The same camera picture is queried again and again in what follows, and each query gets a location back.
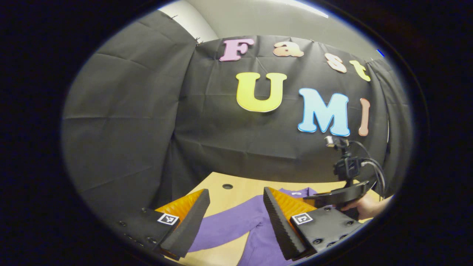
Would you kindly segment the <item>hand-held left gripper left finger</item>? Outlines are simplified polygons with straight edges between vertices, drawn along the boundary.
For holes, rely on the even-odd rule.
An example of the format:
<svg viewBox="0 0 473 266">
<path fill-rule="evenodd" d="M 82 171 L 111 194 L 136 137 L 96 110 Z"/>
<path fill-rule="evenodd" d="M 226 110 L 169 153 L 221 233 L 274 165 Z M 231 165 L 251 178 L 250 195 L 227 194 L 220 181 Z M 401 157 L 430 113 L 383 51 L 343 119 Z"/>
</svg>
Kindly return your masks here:
<svg viewBox="0 0 473 266">
<path fill-rule="evenodd" d="M 154 210 L 126 213 L 117 230 L 147 253 L 179 260 L 191 248 L 210 203 L 208 189 L 201 189 Z"/>
</svg>

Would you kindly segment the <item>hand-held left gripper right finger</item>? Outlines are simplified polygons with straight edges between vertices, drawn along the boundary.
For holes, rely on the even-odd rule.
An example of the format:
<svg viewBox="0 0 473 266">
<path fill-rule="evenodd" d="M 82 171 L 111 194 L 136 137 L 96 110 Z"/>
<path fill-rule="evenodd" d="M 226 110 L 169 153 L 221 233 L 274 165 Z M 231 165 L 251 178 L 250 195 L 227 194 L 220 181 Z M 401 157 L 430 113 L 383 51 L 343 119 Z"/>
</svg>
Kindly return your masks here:
<svg viewBox="0 0 473 266">
<path fill-rule="evenodd" d="M 317 204 L 314 197 L 294 198 L 265 187 L 263 202 L 279 248 L 287 260 L 296 261 L 329 249 L 362 226 L 356 214 Z"/>
</svg>

